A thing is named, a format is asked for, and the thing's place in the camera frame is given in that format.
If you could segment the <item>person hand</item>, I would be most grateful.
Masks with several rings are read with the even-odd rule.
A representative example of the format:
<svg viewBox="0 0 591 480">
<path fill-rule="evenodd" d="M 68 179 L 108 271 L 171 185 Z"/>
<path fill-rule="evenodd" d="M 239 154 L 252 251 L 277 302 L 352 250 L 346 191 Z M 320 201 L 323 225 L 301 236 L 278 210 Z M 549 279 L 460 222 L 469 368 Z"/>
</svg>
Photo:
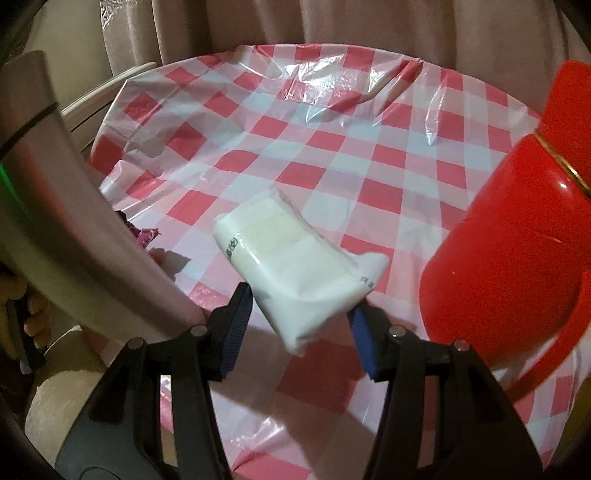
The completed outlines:
<svg viewBox="0 0 591 480">
<path fill-rule="evenodd" d="M 16 349 L 7 317 L 8 300 L 27 299 L 28 315 L 23 329 L 33 339 L 38 349 L 44 348 L 51 339 L 49 301 L 29 286 L 26 279 L 14 273 L 1 274 L 1 348 L 10 358 L 16 358 Z"/>
</svg>

